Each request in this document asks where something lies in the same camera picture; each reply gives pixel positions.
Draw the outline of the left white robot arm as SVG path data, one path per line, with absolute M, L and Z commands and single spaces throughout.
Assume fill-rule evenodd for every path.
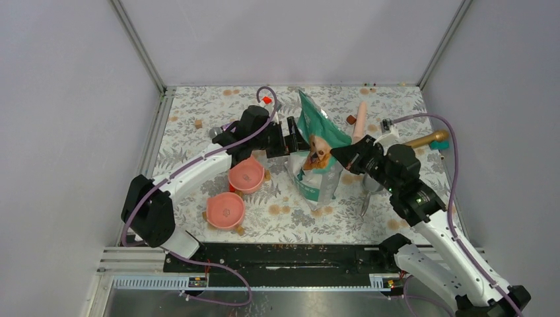
M 141 243 L 170 252 L 188 271 L 201 269 L 205 254 L 199 249 L 199 241 L 176 225 L 173 203 L 248 159 L 253 151 L 264 150 L 270 159 L 309 150 L 295 119 L 287 119 L 285 135 L 274 115 L 251 105 L 185 165 L 157 179 L 142 174 L 132 179 L 121 213 L 122 244 L 127 244 L 127 232 L 132 230 Z

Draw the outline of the metal food scoop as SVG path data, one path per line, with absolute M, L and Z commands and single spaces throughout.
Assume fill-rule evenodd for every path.
M 381 192 L 384 189 L 380 183 L 367 174 L 363 177 L 362 187 L 365 191 L 365 198 L 361 207 L 360 217 L 364 217 L 367 213 L 372 195 Z

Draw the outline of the green pet food bag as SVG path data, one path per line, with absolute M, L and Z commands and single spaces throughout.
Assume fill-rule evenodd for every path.
M 351 137 L 309 95 L 301 90 L 298 95 L 301 111 L 297 131 L 310 148 L 290 154 L 285 167 L 299 194 L 315 211 L 335 199 L 343 170 L 330 151 L 350 145 Z

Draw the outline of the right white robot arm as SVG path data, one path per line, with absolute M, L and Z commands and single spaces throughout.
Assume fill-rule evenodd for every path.
M 378 261 L 385 271 L 411 274 L 452 309 L 455 316 L 521 316 L 531 299 L 522 285 L 503 279 L 452 223 L 450 209 L 420 179 L 421 163 L 408 145 L 384 150 L 367 135 L 330 154 L 352 174 L 365 174 L 390 193 L 390 204 L 426 238 L 446 264 L 424 255 L 402 234 L 387 238 Z

